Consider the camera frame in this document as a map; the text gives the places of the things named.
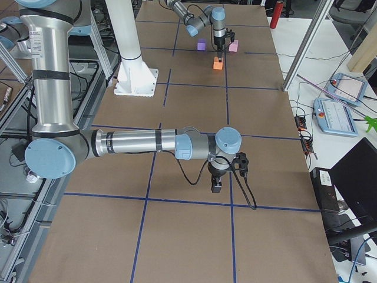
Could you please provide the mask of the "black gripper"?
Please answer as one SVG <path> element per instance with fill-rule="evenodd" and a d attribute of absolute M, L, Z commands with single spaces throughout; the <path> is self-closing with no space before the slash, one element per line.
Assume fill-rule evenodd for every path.
<path fill-rule="evenodd" d="M 222 61 L 223 59 L 223 50 L 225 48 L 225 35 L 226 35 L 226 29 L 213 29 L 213 39 L 214 44 L 216 46 L 217 50 L 217 58 L 218 61 Z"/>
<path fill-rule="evenodd" d="M 231 172 L 232 169 L 230 166 L 227 166 L 225 169 L 217 169 L 211 163 L 209 163 L 207 167 L 211 173 L 211 192 L 220 193 L 222 189 L 221 177 L 227 172 Z"/>

